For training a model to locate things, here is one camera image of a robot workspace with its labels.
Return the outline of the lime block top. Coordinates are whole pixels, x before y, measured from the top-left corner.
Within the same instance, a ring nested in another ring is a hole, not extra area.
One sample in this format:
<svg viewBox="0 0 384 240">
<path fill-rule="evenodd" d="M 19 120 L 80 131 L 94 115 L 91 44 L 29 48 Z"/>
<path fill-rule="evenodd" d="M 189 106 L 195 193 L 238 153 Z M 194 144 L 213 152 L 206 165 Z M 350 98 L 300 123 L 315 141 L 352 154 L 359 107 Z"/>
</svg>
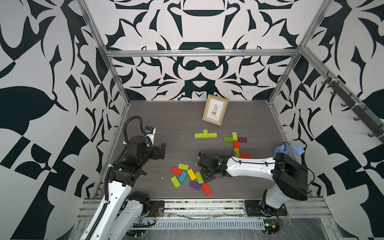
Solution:
<svg viewBox="0 0 384 240">
<path fill-rule="evenodd" d="M 195 139 L 203 139 L 203 138 L 204 138 L 204 134 L 203 133 L 195 134 Z"/>
</svg>

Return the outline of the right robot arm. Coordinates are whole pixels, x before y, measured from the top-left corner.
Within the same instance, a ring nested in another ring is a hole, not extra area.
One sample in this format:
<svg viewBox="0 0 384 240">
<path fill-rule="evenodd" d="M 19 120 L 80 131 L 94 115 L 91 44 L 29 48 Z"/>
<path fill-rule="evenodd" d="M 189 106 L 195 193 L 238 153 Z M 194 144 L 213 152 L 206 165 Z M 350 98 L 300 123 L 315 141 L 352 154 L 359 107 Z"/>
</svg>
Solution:
<svg viewBox="0 0 384 240">
<path fill-rule="evenodd" d="M 284 153 L 267 159 L 244 159 L 227 155 L 198 153 L 206 183 L 224 177 L 254 177 L 273 181 L 258 204 L 247 202 L 249 216 L 274 216 L 285 210 L 289 200 L 308 199 L 308 168 Z"/>
</svg>

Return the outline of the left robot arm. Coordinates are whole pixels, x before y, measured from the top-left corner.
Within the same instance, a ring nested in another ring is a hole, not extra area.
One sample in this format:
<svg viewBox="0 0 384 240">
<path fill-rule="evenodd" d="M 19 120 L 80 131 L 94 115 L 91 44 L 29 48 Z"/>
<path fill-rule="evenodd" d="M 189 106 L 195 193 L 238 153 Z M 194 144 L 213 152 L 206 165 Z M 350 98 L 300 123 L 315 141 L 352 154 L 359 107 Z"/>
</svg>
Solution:
<svg viewBox="0 0 384 240">
<path fill-rule="evenodd" d="M 91 222 L 80 237 L 82 240 L 122 240 L 137 237 L 140 228 L 148 229 L 156 220 L 138 223 L 140 217 L 151 212 L 150 196 L 135 191 L 133 186 L 148 160 L 165 157 L 166 144 L 154 145 L 155 131 L 125 139 L 118 159 L 108 166 L 105 178 L 105 195 Z"/>
</svg>

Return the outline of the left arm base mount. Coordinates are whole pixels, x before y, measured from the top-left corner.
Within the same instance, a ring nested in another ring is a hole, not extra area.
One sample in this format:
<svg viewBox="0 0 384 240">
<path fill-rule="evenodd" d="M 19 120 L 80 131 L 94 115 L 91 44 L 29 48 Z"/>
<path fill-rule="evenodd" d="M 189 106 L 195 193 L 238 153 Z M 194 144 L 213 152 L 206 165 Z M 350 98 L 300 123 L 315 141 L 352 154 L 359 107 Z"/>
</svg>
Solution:
<svg viewBox="0 0 384 240">
<path fill-rule="evenodd" d="M 164 201 L 149 201 L 144 203 L 141 217 L 152 218 L 162 216 L 164 214 L 165 202 Z"/>
</svg>

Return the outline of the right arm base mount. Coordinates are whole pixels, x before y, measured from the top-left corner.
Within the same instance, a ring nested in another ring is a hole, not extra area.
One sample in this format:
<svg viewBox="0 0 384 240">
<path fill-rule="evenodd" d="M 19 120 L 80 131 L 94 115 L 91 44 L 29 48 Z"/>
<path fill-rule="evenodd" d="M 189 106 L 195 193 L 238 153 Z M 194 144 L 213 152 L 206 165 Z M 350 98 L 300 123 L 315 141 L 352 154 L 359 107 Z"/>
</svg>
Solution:
<svg viewBox="0 0 384 240">
<path fill-rule="evenodd" d="M 263 204 L 263 201 L 257 201 L 257 200 L 245 200 L 245 210 L 246 214 L 249 217 L 275 217 L 275 216 L 287 216 L 288 211 L 283 204 L 279 209 L 274 209 L 266 204 Z"/>
</svg>

